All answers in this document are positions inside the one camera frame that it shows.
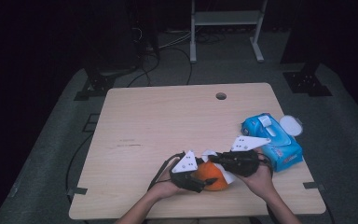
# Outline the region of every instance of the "tissue box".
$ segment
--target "tissue box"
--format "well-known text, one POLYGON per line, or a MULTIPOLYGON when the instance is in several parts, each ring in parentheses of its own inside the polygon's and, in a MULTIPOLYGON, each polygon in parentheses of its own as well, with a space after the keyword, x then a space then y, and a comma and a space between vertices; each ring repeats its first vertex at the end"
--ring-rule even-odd
POLYGON ((271 140, 261 148, 271 159, 275 172, 303 161, 302 147, 293 137, 302 133, 302 127, 291 116, 284 116, 278 123, 270 114, 263 113, 246 119, 241 125, 241 131, 243 135, 271 140))

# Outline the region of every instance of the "table top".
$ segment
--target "table top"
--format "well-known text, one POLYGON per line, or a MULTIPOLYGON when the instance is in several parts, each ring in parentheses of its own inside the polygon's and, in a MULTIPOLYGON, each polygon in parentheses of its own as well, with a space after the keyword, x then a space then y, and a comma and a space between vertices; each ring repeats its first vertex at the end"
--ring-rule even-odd
MULTIPOLYGON (((146 192, 161 164, 193 149, 229 151, 246 118, 283 112, 268 83, 112 89, 103 104, 69 216, 119 218, 146 192), (227 98, 219 100, 216 94, 227 98)), ((277 191, 295 214, 321 214, 324 202, 305 161, 275 173, 277 191)), ((149 218, 267 215, 266 204, 240 180, 222 191, 185 192, 164 199, 149 218)))

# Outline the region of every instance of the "gray carpet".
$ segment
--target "gray carpet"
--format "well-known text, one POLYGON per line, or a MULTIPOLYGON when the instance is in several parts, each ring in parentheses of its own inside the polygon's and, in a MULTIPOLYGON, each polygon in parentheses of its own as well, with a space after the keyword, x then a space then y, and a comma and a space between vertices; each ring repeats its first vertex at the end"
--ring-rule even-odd
MULTIPOLYGON (((304 148, 304 158, 315 181, 324 187, 321 193, 336 223, 358 223, 358 105, 337 74, 324 65, 318 68, 316 76, 333 96, 309 97, 305 93, 292 93, 282 73, 297 71, 302 64, 280 64, 289 33, 261 34, 259 45, 265 57, 263 63, 255 60, 250 35, 226 35, 221 42, 198 45, 198 62, 192 65, 189 85, 269 83, 283 112, 303 122, 304 132, 296 139, 304 148)), ((159 42, 164 44, 175 38, 175 35, 161 34, 159 42)), ((188 54, 187 42, 174 47, 188 54)), ((156 62, 156 58, 146 56, 145 70, 156 62)), ((114 88, 127 87, 142 73, 138 70, 119 77, 114 88)), ((161 52, 158 67, 149 73, 150 84, 185 85, 189 74, 190 63, 185 54, 177 49, 165 49, 161 52)), ((68 217, 70 204, 65 182, 68 177, 69 187, 76 186, 90 145, 90 132, 84 131, 84 127, 91 114, 100 113, 104 100, 103 97, 90 97, 88 101, 74 101, 86 79, 84 70, 79 70, 62 93, 0 209, 0 223, 81 222, 68 217)), ((146 78, 140 77, 131 86, 147 85, 146 78)), ((90 123, 87 130, 94 126, 90 123)), ((303 223, 331 223, 327 212, 301 216, 300 219, 303 223)), ((269 217, 260 217, 260 220, 272 223, 269 217)), ((88 223, 112 221, 89 220, 88 223)))

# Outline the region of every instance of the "white metal frame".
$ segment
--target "white metal frame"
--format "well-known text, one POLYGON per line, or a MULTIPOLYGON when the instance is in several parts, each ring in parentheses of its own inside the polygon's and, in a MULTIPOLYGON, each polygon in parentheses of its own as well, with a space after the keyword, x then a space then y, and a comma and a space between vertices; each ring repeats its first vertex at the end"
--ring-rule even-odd
POLYGON ((255 57, 259 63, 264 62, 264 57, 258 47, 257 41, 261 31, 261 25, 266 12, 267 1, 263 0, 260 10, 250 11, 202 11, 196 12, 195 0, 191 1, 191 39, 190 61, 197 62, 196 26, 198 25, 242 25, 255 24, 255 36, 250 37, 255 57))

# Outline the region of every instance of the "blue package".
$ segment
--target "blue package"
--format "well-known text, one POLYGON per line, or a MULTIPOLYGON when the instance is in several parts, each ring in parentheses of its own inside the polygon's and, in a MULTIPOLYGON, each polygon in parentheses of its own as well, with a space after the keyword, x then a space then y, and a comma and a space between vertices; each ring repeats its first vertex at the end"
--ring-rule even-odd
POLYGON ((300 144, 268 113, 246 119, 241 125, 241 132, 243 135, 271 140, 261 148, 263 153, 271 159, 273 170, 276 172, 303 161, 300 144))

